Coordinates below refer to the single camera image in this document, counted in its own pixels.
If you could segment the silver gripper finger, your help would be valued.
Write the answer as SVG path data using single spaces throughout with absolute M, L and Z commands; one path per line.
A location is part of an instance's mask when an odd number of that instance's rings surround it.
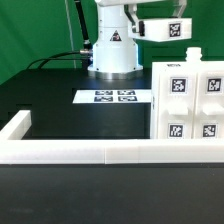
M 145 35 L 145 24 L 137 17 L 137 5 L 127 4 L 124 6 L 124 11 L 129 21 L 131 22 L 131 28 L 133 33 L 138 33 L 140 36 Z

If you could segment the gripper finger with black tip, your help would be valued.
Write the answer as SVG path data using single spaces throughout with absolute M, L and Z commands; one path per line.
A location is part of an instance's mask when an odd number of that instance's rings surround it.
M 174 0 L 174 18 L 181 18 L 187 6 L 187 0 Z

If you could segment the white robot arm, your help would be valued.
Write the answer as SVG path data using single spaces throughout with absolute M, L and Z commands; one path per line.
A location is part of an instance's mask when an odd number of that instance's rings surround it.
M 165 0 L 95 0 L 98 10 L 98 40 L 93 45 L 91 76 L 127 79 L 143 66 L 138 61 L 138 40 L 166 42 L 191 38 L 191 22 L 183 18 L 187 0 L 172 0 L 170 18 L 139 19 L 137 5 Z

